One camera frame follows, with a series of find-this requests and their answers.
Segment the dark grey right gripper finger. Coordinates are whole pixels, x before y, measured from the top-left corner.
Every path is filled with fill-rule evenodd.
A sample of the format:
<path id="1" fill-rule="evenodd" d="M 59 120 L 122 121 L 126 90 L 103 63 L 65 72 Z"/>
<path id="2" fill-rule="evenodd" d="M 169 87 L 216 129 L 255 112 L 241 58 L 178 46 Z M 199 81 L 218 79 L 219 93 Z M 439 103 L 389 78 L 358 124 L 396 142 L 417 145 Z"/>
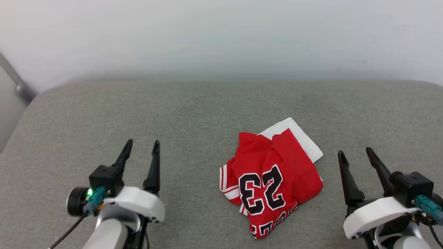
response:
<path id="1" fill-rule="evenodd" d="M 353 176 L 350 172 L 350 165 L 348 159 L 343 151 L 337 154 L 339 162 L 339 170 L 342 179 L 342 189 L 344 193 L 344 200 L 347 206 L 355 206 L 357 203 L 364 201 L 365 195 L 356 185 Z"/>
<path id="2" fill-rule="evenodd" d="M 379 178 L 381 186 L 383 188 L 383 197 L 392 196 L 392 191 L 394 189 L 394 186 L 390 182 L 391 172 L 383 164 L 383 162 L 380 160 L 380 158 L 378 157 L 378 155 L 375 153 L 375 151 L 372 148 L 367 147 L 366 153 L 367 153 L 367 156 L 368 156 L 371 166 L 375 169 L 375 171 L 378 174 L 378 178 Z"/>

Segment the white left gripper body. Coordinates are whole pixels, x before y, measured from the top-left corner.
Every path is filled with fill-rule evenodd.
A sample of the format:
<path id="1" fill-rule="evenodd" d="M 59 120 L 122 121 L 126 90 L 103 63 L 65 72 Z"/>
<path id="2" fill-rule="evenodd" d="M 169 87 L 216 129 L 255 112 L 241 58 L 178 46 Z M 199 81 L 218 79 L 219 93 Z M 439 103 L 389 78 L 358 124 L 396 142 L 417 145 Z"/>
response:
<path id="1" fill-rule="evenodd" d="M 165 219 L 165 205 L 160 198 L 136 186 L 124 186 L 116 197 L 107 197 L 106 203 L 113 202 L 121 208 L 162 223 Z"/>

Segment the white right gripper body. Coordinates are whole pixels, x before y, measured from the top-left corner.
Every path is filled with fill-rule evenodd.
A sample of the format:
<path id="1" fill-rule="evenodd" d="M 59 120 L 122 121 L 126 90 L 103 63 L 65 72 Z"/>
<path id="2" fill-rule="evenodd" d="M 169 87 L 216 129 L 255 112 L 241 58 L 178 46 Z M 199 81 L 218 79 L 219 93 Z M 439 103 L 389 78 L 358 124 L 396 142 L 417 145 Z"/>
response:
<path id="1" fill-rule="evenodd" d="M 369 231 L 386 222 L 397 219 L 406 214 L 419 211 L 418 208 L 405 207 L 394 197 L 382 197 L 351 213 L 343 223 L 345 236 L 348 239 L 358 237 L 359 234 Z"/>

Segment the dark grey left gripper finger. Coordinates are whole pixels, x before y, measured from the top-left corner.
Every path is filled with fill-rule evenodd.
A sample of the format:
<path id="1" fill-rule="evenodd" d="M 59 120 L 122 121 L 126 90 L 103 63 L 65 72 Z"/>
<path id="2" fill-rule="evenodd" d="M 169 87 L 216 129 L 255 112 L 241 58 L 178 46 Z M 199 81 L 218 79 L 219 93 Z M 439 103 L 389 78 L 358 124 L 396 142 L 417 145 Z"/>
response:
<path id="1" fill-rule="evenodd" d="M 117 157 L 114 164 L 112 164 L 112 167 L 120 167 L 125 168 L 127 160 L 130 158 L 131 151 L 133 146 L 133 139 L 127 140 L 125 146 L 123 147 L 121 153 Z"/>
<path id="2" fill-rule="evenodd" d="M 156 140 L 152 150 L 152 161 L 147 178 L 143 182 L 143 189 L 152 194 L 160 191 L 160 141 Z"/>

